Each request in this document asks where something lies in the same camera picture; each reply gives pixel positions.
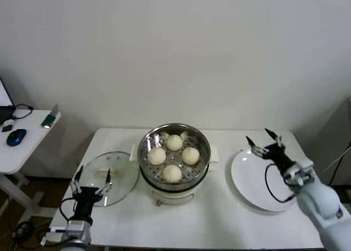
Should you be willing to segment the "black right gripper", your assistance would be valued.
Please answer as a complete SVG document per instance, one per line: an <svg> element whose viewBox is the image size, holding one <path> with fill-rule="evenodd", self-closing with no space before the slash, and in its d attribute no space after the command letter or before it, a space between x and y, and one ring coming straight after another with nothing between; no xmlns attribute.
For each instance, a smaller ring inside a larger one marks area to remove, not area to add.
<svg viewBox="0 0 351 251"><path fill-rule="evenodd" d="M282 142L282 136L267 128L265 128L265 131L275 143L262 148L257 146L248 136L246 136L251 152L256 156L262 156L263 159L273 161L280 174L285 174L287 170L293 167L296 163L285 154L285 144Z"/></svg>

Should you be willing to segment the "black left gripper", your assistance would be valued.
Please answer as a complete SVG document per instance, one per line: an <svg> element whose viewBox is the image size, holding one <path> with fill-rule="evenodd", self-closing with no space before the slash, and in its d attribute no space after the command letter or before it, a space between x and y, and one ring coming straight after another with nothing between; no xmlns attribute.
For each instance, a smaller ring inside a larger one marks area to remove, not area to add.
<svg viewBox="0 0 351 251"><path fill-rule="evenodd" d="M112 188L111 180L111 169L108 169L105 185L98 189L97 187L81 187L79 185L79 180L83 172L83 166L80 167L78 172L74 175L70 181L70 187L72 191L72 196L77 202L73 220L92 220L91 213L95 203L99 202L103 195L108 193Z"/></svg>

